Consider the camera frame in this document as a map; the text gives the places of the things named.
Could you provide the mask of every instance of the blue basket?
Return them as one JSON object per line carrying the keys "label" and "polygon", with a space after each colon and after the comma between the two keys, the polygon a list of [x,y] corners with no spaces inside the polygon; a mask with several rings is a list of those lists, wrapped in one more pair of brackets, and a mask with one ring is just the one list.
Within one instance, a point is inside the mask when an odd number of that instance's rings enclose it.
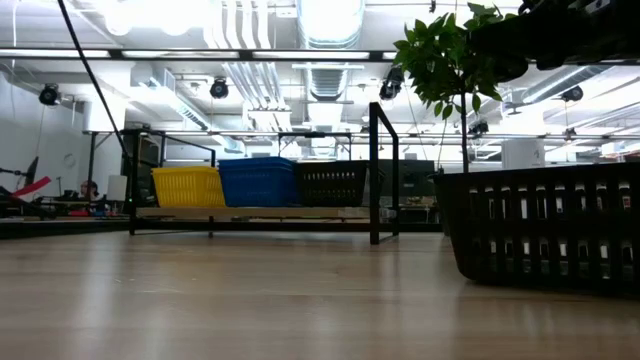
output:
{"label": "blue basket", "polygon": [[220,178],[229,207],[298,204],[294,163],[279,157],[221,160]]}

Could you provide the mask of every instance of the black basket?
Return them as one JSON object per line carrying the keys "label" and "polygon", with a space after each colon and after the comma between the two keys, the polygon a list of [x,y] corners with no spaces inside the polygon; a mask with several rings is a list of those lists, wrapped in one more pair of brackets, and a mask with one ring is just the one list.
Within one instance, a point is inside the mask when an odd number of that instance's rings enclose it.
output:
{"label": "black basket", "polygon": [[435,182],[467,278],[639,292],[640,164],[441,175]]}
{"label": "black basket", "polygon": [[[366,184],[368,168],[368,161],[298,164],[296,182],[300,203],[302,206],[310,207],[362,206],[365,185],[368,186]],[[384,173],[382,171],[378,173],[380,190]]]}

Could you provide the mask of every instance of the red object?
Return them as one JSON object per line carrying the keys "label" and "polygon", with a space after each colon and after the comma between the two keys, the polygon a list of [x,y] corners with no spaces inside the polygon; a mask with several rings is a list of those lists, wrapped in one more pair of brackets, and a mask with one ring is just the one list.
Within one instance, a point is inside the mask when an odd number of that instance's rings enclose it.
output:
{"label": "red object", "polygon": [[51,182],[51,179],[49,179],[48,176],[45,176],[42,179],[34,182],[31,185],[23,187],[22,189],[14,192],[11,195],[13,195],[15,197],[18,197],[18,196],[22,196],[22,195],[31,194],[32,192],[36,192],[36,191],[42,189],[43,187],[49,185],[50,182]]}

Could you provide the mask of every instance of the plastic basket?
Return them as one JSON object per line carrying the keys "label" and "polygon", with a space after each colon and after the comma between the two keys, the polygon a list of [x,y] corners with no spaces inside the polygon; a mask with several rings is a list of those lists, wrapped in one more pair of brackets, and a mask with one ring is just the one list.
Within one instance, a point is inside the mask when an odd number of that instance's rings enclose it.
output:
{"label": "plastic basket", "polygon": [[160,207],[224,207],[220,175],[215,168],[191,166],[153,169]]}
{"label": "plastic basket", "polygon": [[[368,161],[298,164],[296,181],[303,206],[358,207],[368,205]],[[379,188],[384,173],[379,171]]]}
{"label": "plastic basket", "polygon": [[294,163],[279,157],[221,160],[227,206],[286,207],[298,204]]}
{"label": "plastic basket", "polygon": [[640,164],[442,175],[435,182],[467,278],[639,292]]}

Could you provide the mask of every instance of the plant stem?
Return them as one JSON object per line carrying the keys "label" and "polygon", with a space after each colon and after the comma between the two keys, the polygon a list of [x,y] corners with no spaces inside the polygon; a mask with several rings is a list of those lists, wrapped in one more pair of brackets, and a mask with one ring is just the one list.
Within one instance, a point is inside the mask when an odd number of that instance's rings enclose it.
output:
{"label": "plant stem", "polygon": [[467,99],[464,87],[462,88],[460,107],[462,108],[462,170],[466,174],[469,172],[469,154],[467,153]]}

